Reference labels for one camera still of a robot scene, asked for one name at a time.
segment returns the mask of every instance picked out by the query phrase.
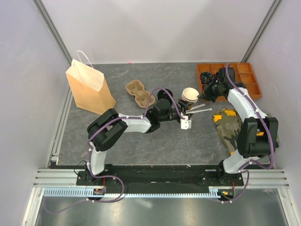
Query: gray tabletop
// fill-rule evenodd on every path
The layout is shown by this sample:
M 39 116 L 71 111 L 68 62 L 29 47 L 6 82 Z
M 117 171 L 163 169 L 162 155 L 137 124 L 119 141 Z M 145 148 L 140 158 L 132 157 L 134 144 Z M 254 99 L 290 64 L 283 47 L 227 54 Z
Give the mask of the gray tabletop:
M 95 65 L 95 69 L 105 75 L 117 102 L 115 110 L 126 115 L 141 115 L 145 111 L 126 91 L 125 86 L 129 81 L 139 79 L 147 91 L 157 87 L 170 89 L 177 100 L 181 98 L 184 88 L 198 89 L 195 68 L 196 63 Z M 189 130 L 181 129 L 176 121 L 168 121 L 161 123 L 160 128 L 150 134 L 125 133 L 108 151 L 106 163 L 218 164 L 230 154 L 217 134 L 212 115 L 225 107 L 233 108 L 228 102 L 206 102 L 203 108 L 212 108 L 213 111 L 194 114 Z M 58 165 L 76 165 L 81 160 L 87 160 L 87 127 L 97 117 L 98 114 L 77 108 L 72 101 Z

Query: stack of bowls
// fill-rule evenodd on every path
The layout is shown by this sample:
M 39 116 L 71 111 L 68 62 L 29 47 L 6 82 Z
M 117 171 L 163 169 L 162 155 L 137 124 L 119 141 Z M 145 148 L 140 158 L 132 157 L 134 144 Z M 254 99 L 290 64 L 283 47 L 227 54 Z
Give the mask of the stack of bowls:
M 182 92 L 182 100 L 190 103 L 196 103 L 198 101 L 198 91 L 194 88 L 185 88 Z

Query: reflective floor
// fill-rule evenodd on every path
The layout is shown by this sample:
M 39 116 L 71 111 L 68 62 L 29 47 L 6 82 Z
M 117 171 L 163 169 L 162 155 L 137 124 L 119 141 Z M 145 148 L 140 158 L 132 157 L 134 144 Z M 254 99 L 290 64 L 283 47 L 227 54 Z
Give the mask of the reflective floor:
M 83 198 L 44 197 L 50 211 Z M 277 190 L 246 190 L 232 204 L 189 198 L 83 202 L 57 215 L 40 210 L 37 226 L 287 226 Z

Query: black cable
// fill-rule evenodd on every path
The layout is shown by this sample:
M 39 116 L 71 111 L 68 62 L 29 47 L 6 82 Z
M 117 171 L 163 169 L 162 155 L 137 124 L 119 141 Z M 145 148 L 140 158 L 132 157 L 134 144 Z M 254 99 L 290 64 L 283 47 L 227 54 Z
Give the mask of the black cable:
M 84 161 L 85 163 L 87 163 L 86 160 L 82 160 L 82 161 L 80 161 L 80 162 L 77 164 L 77 166 L 80 165 L 80 163 L 83 162 L 83 161 Z

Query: yellow patch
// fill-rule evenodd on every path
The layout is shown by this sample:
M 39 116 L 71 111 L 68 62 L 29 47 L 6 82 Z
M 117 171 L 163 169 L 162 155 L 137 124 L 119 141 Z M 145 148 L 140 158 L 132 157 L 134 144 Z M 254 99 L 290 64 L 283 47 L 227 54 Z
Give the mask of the yellow patch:
M 218 114 L 218 115 L 214 114 L 213 115 L 213 121 L 214 122 L 218 121 L 219 119 L 222 119 L 222 116 L 220 114 Z
M 236 112 L 233 110 L 225 110 L 224 112 L 229 116 L 236 116 Z

